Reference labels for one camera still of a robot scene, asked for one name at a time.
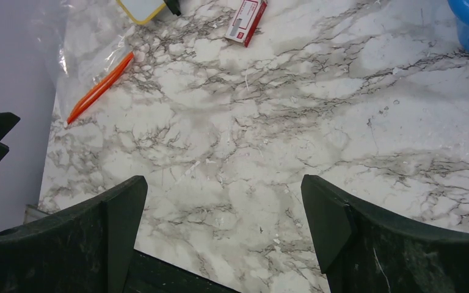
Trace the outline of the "clear zip bag orange zipper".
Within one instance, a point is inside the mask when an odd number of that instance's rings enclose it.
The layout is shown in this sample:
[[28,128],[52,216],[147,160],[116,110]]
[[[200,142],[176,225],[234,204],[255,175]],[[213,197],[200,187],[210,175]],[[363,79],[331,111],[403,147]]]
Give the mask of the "clear zip bag orange zipper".
[[115,1],[40,1],[30,31],[56,88],[61,117],[75,121],[133,58]]

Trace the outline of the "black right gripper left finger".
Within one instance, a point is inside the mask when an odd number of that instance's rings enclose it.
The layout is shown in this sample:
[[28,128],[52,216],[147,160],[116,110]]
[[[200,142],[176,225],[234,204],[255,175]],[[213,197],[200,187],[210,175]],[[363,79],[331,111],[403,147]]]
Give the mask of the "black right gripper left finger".
[[148,184],[133,176],[42,219],[0,232],[0,292],[121,292]]

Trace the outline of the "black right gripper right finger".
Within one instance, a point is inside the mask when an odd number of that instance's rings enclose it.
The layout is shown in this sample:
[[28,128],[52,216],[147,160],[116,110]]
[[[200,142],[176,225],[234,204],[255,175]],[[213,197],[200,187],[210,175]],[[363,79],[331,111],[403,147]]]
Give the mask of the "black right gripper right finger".
[[332,292],[469,292],[469,233],[428,225],[316,175],[301,195]]

